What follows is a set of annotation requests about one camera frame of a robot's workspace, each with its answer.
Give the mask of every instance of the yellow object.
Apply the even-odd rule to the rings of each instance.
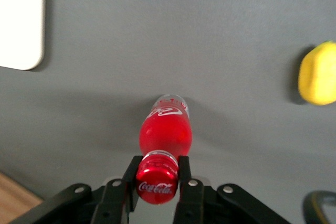
[[[336,43],[326,41],[304,57],[299,72],[299,92],[314,105],[336,101]]]

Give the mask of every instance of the plastic bottle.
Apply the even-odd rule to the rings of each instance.
[[[177,190],[178,158],[188,154],[192,143],[188,106],[183,98],[161,96],[143,122],[139,140],[144,158],[137,172],[138,194],[148,203],[165,203]]]

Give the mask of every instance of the bottle label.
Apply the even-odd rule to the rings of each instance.
[[[158,116],[164,116],[164,115],[182,115],[182,111],[179,110],[178,108],[173,108],[173,107],[162,107],[162,108],[157,108],[154,109],[147,117],[150,118],[151,116],[158,114]]]
[[[150,185],[147,184],[146,181],[142,182],[138,189],[139,191],[148,191],[150,193],[157,193],[157,194],[172,194],[172,190],[170,189],[173,185],[166,184],[166,183],[159,183],[157,185]]]

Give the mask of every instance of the gray table surface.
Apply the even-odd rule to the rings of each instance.
[[[299,224],[305,194],[336,191],[335,104],[296,88],[302,57],[336,39],[336,0],[46,1],[41,65],[0,68],[2,172],[43,198],[98,188],[139,155],[155,99],[176,93],[193,175]],[[132,223],[171,223],[176,202],[139,202]]]

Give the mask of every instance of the red liquid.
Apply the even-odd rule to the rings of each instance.
[[[160,97],[141,127],[140,149],[146,156],[137,172],[137,190],[151,204],[167,202],[176,193],[176,159],[187,155],[192,143],[187,109],[178,96]]]

